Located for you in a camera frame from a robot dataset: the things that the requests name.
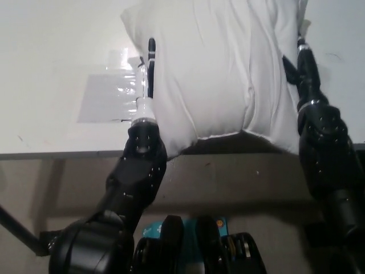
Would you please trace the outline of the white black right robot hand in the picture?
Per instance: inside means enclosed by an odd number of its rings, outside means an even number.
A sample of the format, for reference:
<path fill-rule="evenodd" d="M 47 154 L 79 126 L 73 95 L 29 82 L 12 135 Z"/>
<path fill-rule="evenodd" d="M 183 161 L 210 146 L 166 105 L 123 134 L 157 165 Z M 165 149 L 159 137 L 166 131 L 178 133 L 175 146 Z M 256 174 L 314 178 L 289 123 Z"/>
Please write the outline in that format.
<path fill-rule="evenodd" d="M 308 31 L 310 25 L 311 25 L 310 20 L 307 20 L 307 19 L 303 20 L 303 22 L 299 28 L 299 31 L 298 31 L 297 47 L 299 47 L 300 45 L 304 45 L 306 43 L 306 34 L 307 34 L 307 31 Z"/>

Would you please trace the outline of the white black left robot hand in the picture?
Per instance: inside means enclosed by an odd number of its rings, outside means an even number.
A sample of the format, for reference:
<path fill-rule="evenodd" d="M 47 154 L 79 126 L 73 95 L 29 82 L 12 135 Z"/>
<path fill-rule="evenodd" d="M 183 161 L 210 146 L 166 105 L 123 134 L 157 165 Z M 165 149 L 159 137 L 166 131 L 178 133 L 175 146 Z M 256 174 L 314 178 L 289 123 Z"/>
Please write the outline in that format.
<path fill-rule="evenodd" d="M 153 113 L 154 74 L 155 74 L 156 41 L 148 41 L 147 61 L 140 57 L 141 63 L 136 71 L 136 114 L 132 124 L 140 122 L 156 123 Z"/>

